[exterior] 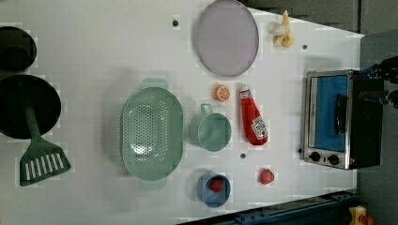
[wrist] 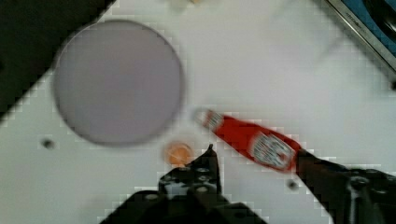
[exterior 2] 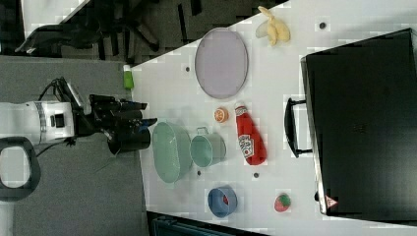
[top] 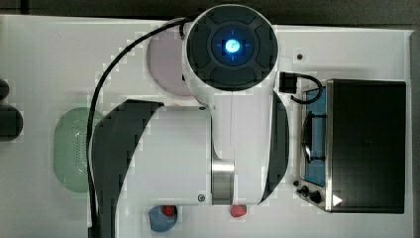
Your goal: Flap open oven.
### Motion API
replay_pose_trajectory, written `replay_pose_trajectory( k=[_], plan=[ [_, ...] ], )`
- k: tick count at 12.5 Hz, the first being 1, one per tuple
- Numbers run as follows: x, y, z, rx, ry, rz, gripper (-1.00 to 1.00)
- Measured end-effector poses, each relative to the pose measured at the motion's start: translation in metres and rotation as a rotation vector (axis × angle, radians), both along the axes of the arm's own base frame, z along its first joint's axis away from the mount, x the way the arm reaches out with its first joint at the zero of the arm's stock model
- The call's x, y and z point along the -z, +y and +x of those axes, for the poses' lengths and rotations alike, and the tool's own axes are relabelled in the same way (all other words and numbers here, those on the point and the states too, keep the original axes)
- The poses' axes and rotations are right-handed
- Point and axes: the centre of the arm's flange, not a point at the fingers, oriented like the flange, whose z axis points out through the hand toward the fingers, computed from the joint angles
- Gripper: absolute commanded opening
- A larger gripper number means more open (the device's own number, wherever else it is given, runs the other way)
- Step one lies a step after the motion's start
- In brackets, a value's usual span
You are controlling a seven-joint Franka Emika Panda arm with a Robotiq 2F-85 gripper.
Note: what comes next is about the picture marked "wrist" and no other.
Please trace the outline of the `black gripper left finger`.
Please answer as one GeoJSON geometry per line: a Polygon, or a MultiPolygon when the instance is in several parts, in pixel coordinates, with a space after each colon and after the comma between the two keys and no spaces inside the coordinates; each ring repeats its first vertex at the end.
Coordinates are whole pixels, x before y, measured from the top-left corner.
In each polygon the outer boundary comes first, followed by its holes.
{"type": "Polygon", "coordinates": [[[158,190],[172,200],[176,196],[186,196],[189,189],[201,186],[221,194],[218,156],[212,144],[192,162],[163,175],[159,180],[158,190]]]}

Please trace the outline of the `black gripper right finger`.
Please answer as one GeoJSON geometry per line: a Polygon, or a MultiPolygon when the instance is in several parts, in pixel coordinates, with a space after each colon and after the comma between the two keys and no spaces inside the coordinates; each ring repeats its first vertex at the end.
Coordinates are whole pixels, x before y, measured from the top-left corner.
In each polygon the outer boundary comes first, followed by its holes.
{"type": "Polygon", "coordinates": [[[333,224],[396,224],[396,179],[376,169],[347,168],[302,149],[296,174],[333,224]]]}

